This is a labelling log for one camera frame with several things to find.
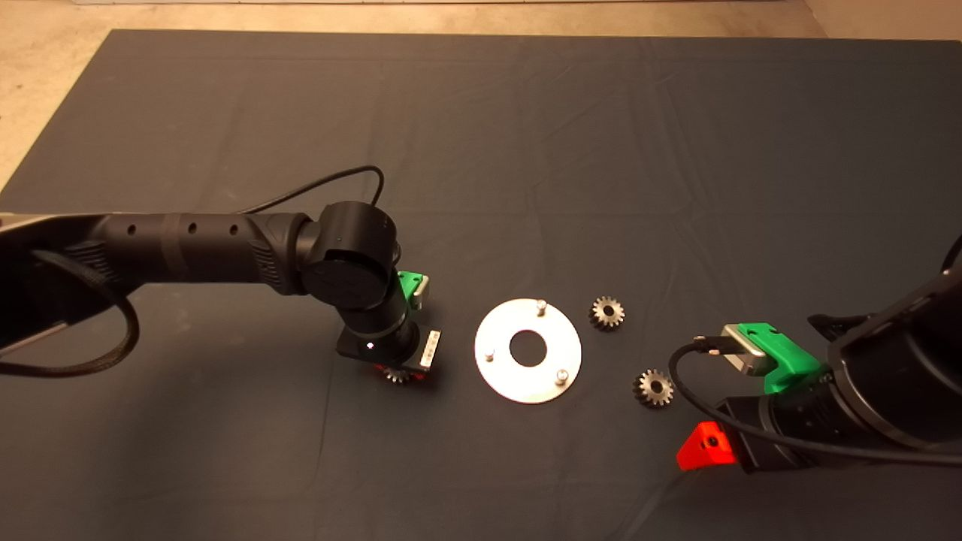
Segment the circular metal plate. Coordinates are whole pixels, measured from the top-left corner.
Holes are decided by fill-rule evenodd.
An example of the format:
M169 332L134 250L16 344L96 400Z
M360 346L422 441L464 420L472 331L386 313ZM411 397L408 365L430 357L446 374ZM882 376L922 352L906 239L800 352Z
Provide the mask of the circular metal plate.
M540 335L546 346L544 361L533 367L519 364L511 354L511 339L526 330ZM485 381L502 397L536 404L557 398L574 383L581 341L561 310L535 298L516 298L497 305L481 321L474 358Z

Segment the beige floor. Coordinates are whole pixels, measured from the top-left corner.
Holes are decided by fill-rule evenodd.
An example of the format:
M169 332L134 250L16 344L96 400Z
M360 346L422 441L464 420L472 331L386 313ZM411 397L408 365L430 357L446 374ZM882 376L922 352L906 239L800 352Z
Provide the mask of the beige floor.
M920 10L920 3L929 9ZM885 5L881 13L879 5ZM112 28L958 39L958 6L962 1L76 6L67 0L0 0L0 188Z

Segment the gear teeth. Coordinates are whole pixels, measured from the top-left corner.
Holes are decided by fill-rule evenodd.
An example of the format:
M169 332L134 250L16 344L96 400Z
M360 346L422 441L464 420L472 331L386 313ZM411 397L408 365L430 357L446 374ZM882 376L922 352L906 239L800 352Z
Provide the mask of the gear teeth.
M404 385L411 379L411 373L403 369L393 369L384 367L384 378L394 385Z
M652 384L656 382L659 384L659 391L652 389ZM635 377L632 382L632 392L643 405L650 408L662 408L671 404L671 400L674 398L674 384L661 372L648 370Z
M605 308L609 308L612 313L606 314ZM600 296L592 303L588 318L596 329L610 332L618 329L624 322L624 307L614 297Z

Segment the gear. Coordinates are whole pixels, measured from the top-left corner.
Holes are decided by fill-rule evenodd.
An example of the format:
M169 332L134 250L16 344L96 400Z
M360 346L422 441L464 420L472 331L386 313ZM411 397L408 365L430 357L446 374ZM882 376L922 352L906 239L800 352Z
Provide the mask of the gear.
M590 316L598 330L615 330L624 322L624 307L614 297L600 296L592 305Z
M648 407L665 407L674 397L674 383L661 372L649 370L633 381L635 398Z
M404 369L384 367L381 369L381 373L384 374L385 379L394 385L404 385L411 379L411 373Z
M411 371L404 368L391 368L385 365L374 365L374 368L376 368L381 374L384 375L385 379L394 385L404 385L412 379L414 381L422 381L427 376L427 374L422 372Z

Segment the dark gray mat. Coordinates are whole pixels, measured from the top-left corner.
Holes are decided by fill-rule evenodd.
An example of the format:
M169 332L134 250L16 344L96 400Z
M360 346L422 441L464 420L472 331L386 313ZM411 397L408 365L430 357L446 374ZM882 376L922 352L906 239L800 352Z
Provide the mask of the dark gray mat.
M629 381L723 323L878 309L962 229L962 46L113 32L9 186L16 212L229 211L362 163L435 289L432 385L333 353L333 310L262 286L148 286L106 373L0 379L4 539L958 539L958 472L681 475L701 419ZM286 205L367 198L345 181ZM586 313L621 298L622 332ZM476 325L516 296L584 365L520 406ZM109 315L10 360L86 358ZM756 391L693 362L711 397Z

